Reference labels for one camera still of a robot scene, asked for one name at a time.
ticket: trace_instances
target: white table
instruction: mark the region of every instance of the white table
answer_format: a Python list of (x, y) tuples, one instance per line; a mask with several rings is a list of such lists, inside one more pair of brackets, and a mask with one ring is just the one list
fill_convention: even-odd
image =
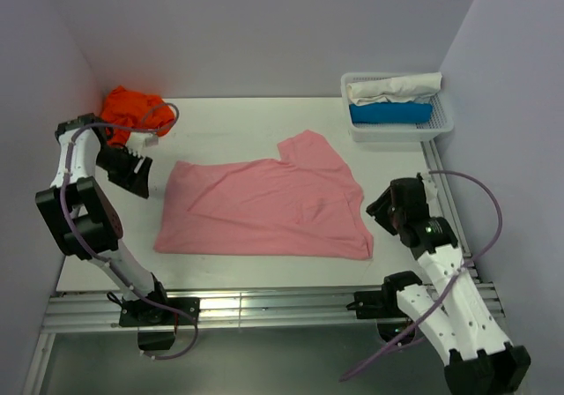
[[(390, 180), (427, 169), (420, 144), (358, 144), (347, 132), (339, 98), (176, 99), (181, 118), (144, 155), (153, 158), (150, 198), (144, 200), (97, 180), (118, 211), (126, 245), (139, 263), (170, 289), (238, 289), (267, 287), (335, 287), (380, 285), (394, 272), (423, 273), (397, 237), (381, 229), (366, 206)], [(364, 190), (362, 218), (374, 235), (373, 258), (366, 261), (319, 257), (236, 257), (160, 254), (152, 249), (160, 230), (167, 178), (177, 160), (219, 164), (279, 158), (277, 142), (306, 129), (323, 134), (352, 170)], [(432, 205), (432, 213), (438, 207)], [(107, 291), (114, 283), (96, 267), (67, 257), (57, 290)]]

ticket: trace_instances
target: blue folded towel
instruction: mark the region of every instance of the blue folded towel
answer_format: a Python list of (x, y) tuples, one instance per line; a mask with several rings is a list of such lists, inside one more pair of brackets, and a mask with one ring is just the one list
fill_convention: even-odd
[(375, 102), (349, 106), (353, 123), (424, 123), (431, 119), (433, 106), (416, 102)]

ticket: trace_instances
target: gray floor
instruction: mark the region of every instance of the gray floor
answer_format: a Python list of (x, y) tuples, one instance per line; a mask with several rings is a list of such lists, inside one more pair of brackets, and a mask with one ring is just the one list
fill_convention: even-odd
[[(185, 343), (189, 331), (178, 344)], [(430, 345), (392, 354), (344, 384), (379, 347), (374, 324), (206, 330), (178, 360), (140, 358), (134, 333), (60, 335), (41, 393), (190, 395), (448, 394)]]

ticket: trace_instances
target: pink t-shirt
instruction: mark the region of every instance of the pink t-shirt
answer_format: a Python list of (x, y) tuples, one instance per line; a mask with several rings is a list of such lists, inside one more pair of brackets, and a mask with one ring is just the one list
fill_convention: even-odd
[(362, 188), (310, 130), (278, 144), (281, 160), (200, 166), (168, 178), (154, 248), (178, 254), (372, 257)]

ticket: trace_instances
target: metal frame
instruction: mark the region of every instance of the metal frame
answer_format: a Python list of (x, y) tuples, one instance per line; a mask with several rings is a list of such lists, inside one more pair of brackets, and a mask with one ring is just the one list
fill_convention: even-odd
[[(429, 169), (442, 169), (441, 159), (433, 141), (421, 143)], [(449, 185), (444, 175), (433, 175), (438, 189), (438, 201), (442, 214), (452, 225), (465, 257), (471, 253), (462, 230), (462, 225)], [(477, 283), (480, 295), (492, 316), (505, 317), (494, 284), (482, 283), (475, 267), (470, 269)], [(199, 327), (244, 328), (267, 326), (298, 326), (324, 324), (353, 324), (357, 322), (354, 312), (345, 305), (353, 299), (353, 293), (360, 290), (375, 290), (371, 287), (308, 287), (273, 288), (232, 291), (170, 291), (170, 297), (197, 296), (201, 299)], [(47, 369), (51, 348), (58, 333), (81, 332), (136, 332), (137, 328), (118, 326), (120, 309), (108, 302), (105, 293), (60, 293), (51, 297), (43, 319), (41, 334), (29, 369), (25, 394), (36, 394), (41, 389)], [(388, 322), (403, 322), (403, 318), (389, 319)], [(172, 330), (172, 326), (147, 328)]]

